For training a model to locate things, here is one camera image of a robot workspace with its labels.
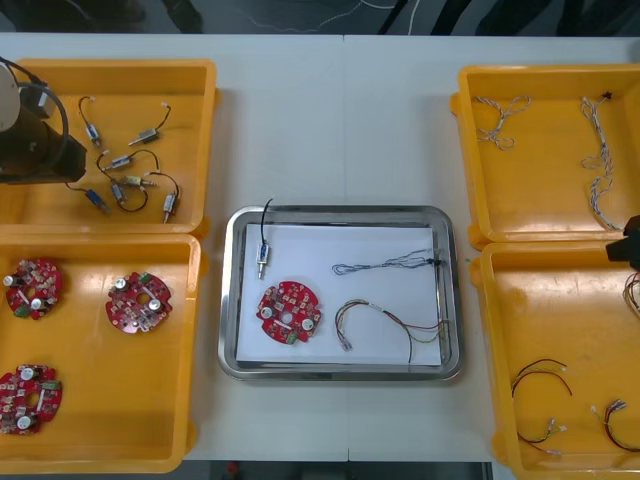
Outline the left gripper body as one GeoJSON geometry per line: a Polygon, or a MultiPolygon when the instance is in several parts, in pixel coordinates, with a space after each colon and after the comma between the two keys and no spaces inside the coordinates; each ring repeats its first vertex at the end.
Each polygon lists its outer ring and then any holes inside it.
{"type": "Polygon", "coordinates": [[[50,131],[47,161],[53,161],[44,175],[46,183],[73,183],[86,173],[86,148],[71,135],[50,131]]]}

